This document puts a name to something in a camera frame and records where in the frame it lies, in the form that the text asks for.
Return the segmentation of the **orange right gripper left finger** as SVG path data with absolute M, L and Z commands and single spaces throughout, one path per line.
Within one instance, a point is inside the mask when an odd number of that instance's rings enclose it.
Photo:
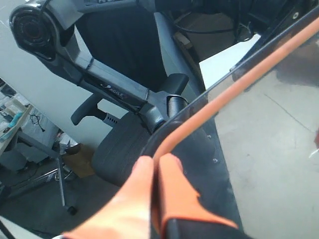
M 148 239 L 151 236 L 151 192 L 154 161 L 141 156 L 115 196 L 64 239 Z

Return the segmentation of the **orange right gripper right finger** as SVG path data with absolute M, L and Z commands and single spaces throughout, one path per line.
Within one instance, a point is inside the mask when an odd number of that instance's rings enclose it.
M 206 210 L 198 201 L 199 193 L 193 188 L 182 171 L 180 160 L 168 153 L 159 159 L 159 211 L 160 234 L 164 238 L 171 219 L 221 224 L 234 229 L 231 220 Z

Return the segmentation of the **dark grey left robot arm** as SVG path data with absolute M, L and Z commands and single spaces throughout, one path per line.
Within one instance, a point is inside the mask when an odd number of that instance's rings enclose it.
M 88 116 L 115 127 L 119 119 L 98 108 L 102 99 L 136 114 L 150 132 L 187 106 L 181 95 L 189 78 L 172 74 L 158 93 L 80 50 L 74 25 L 85 13 L 134 4 L 132 0 L 31 0 L 13 9 L 9 25 L 18 47 L 65 80 L 91 92 L 71 116 L 74 125 Z

